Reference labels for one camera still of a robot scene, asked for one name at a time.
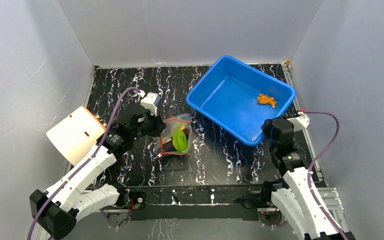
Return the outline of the purple toy eggplant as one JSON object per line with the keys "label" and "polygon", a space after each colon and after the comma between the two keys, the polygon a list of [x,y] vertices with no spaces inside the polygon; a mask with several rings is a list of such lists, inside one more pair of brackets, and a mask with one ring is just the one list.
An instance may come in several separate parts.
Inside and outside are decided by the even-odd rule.
{"label": "purple toy eggplant", "polygon": [[179,128],[169,141],[163,144],[164,152],[184,152],[188,148],[188,140],[190,130],[187,128]]}

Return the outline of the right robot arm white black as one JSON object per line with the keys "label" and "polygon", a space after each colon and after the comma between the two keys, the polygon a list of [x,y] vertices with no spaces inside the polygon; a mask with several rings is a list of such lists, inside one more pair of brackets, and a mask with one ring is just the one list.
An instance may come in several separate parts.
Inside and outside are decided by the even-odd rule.
{"label": "right robot arm white black", "polygon": [[295,132],[310,123],[305,113],[265,120],[261,129],[269,139],[269,153],[281,177],[265,181],[262,202],[280,210],[300,240],[353,240],[328,211],[312,179],[313,165],[295,146]]}

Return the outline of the green toy leaf vegetable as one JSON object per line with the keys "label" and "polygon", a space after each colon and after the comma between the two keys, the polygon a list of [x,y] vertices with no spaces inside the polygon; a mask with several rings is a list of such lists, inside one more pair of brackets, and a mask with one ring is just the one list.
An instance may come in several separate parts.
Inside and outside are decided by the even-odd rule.
{"label": "green toy leaf vegetable", "polygon": [[177,151],[185,151],[188,148],[189,130],[179,128],[172,137],[172,144]]}

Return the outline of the orange toy food piece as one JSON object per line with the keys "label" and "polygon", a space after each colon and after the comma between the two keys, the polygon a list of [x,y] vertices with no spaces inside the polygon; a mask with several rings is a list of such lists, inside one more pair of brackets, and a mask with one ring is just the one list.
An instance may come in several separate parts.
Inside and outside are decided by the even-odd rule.
{"label": "orange toy food piece", "polygon": [[277,106],[277,102],[274,97],[260,93],[257,96],[257,102],[260,105],[270,105],[273,109]]}

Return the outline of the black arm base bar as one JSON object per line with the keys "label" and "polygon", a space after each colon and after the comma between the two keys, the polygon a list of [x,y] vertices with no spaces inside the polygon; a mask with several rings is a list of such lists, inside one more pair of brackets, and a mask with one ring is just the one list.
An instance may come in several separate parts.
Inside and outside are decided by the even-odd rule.
{"label": "black arm base bar", "polygon": [[284,222],[262,184],[131,187],[129,199],[134,221],[241,219],[265,225]]}

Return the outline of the clear zip bag orange zipper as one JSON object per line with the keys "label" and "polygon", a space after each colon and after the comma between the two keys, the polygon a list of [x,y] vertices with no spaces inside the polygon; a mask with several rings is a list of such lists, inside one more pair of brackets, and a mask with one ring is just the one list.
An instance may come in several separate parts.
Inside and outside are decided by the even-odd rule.
{"label": "clear zip bag orange zipper", "polygon": [[163,121],[166,128],[155,138],[154,153],[158,158],[168,155],[186,155],[192,147],[192,116],[183,113]]}

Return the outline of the blue plastic bin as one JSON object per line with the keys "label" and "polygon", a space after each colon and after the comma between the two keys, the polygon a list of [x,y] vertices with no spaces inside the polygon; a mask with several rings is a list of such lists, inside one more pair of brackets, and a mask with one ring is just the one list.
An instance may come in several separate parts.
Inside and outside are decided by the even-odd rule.
{"label": "blue plastic bin", "polygon": [[[259,94],[274,97],[276,107],[258,104]],[[232,56],[220,57],[186,96],[187,104],[247,146],[264,138],[265,120],[282,115],[295,89]]]}

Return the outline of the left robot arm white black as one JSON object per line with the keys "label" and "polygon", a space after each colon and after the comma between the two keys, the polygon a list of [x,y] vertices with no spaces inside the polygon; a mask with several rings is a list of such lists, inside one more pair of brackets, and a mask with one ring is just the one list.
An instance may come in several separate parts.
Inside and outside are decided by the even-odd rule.
{"label": "left robot arm white black", "polygon": [[72,169],[46,190],[35,190],[29,198],[33,222],[53,239],[65,238],[76,224],[89,214],[114,205],[129,203],[127,187],[112,180],[86,192],[86,188],[107,168],[130,151],[137,139],[158,137],[166,128],[159,112],[141,108],[130,118],[103,126],[84,106],[47,132],[58,151],[72,164]]}

